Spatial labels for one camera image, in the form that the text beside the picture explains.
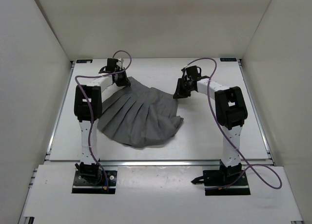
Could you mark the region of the grey pleated skirt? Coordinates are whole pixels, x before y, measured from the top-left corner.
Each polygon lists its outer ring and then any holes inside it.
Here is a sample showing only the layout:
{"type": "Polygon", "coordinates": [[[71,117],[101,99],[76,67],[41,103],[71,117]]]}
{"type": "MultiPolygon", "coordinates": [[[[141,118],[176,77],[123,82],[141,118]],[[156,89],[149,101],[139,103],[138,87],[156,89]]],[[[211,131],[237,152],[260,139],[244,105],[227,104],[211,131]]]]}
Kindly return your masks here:
{"type": "Polygon", "coordinates": [[[177,115],[173,95],[147,87],[133,77],[102,103],[97,129],[118,143],[141,149],[163,145],[178,132],[183,118],[177,115]]]}

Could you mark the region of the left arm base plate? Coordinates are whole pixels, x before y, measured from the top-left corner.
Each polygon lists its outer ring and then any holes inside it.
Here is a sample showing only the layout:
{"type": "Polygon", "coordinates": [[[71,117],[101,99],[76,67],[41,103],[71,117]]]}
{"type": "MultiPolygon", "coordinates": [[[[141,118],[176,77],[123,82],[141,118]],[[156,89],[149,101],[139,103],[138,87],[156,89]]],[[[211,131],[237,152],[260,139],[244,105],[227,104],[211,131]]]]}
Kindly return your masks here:
{"type": "Polygon", "coordinates": [[[117,186],[117,170],[103,170],[95,164],[75,164],[73,194],[115,194],[117,186]]]}

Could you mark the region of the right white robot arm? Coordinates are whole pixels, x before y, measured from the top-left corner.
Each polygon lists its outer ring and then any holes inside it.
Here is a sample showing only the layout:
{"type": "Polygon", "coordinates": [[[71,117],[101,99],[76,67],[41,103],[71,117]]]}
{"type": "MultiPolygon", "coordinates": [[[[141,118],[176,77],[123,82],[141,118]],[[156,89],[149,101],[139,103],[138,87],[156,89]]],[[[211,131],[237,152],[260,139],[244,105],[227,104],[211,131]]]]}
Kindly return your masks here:
{"type": "Polygon", "coordinates": [[[182,77],[178,79],[174,99],[187,98],[196,91],[214,100],[211,110],[214,119],[223,134],[223,151],[220,159],[219,181],[230,185],[242,170],[239,154],[240,135],[248,112],[241,89],[238,86],[227,87],[208,76],[201,75],[201,68],[191,66],[182,69],[182,77]]]}

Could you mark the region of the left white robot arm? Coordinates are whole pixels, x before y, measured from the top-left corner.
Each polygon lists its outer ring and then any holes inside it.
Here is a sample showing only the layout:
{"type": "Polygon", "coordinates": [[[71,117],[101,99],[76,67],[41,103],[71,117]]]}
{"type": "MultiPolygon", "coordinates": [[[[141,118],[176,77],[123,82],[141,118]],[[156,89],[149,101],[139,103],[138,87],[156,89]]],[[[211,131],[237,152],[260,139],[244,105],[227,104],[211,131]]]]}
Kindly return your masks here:
{"type": "Polygon", "coordinates": [[[109,58],[97,75],[77,75],[74,100],[74,115],[81,131],[82,156],[76,165],[81,177],[92,186],[109,187],[107,173],[99,162],[97,150],[97,124],[102,116],[102,93],[112,85],[130,86],[123,67],[124,59],[109,58]]]}

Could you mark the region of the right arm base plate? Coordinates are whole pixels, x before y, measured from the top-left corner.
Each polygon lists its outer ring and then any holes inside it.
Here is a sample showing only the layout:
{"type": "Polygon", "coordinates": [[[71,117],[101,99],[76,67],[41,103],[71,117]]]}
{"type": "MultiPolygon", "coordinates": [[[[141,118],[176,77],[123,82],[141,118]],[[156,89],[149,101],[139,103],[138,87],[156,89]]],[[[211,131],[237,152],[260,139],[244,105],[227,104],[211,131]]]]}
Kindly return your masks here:
{"type": "Polygon", "coordinates": [[[206,196],[251,195],[245,172],[226,178],[220,170],[204,170],[203,175],[194,178],[191,183],[203,184],[206,196]]]}

